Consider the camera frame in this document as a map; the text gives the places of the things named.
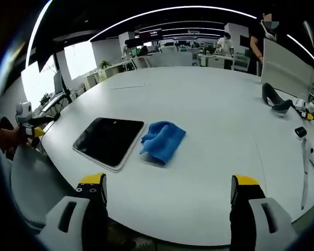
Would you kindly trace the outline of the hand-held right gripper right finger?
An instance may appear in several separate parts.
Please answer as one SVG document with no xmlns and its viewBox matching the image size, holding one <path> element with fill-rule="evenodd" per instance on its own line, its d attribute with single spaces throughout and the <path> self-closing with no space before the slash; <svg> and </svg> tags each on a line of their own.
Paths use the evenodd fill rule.
<svg viewBox="0 0 314 251">
<path fill-rule="evenodd" d="M 230 204 L 230 250 L 286 250 L 296 240 L 290 215 L 257 180 L 233 175 Z"/>
</svg>

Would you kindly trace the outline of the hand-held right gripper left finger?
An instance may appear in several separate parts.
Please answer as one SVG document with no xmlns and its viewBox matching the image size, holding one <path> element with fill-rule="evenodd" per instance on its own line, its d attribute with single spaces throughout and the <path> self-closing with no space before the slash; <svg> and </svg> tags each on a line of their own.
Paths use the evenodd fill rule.
<svg viewBox="0 0 314 251">
<path fill-rule="evenodd" d="M 82 178 L 74 195 L 49 211 L 38 239 L 46 250 L 105 250 L 107 229 L 106 174 L 98 173 Z"/>
</svg>

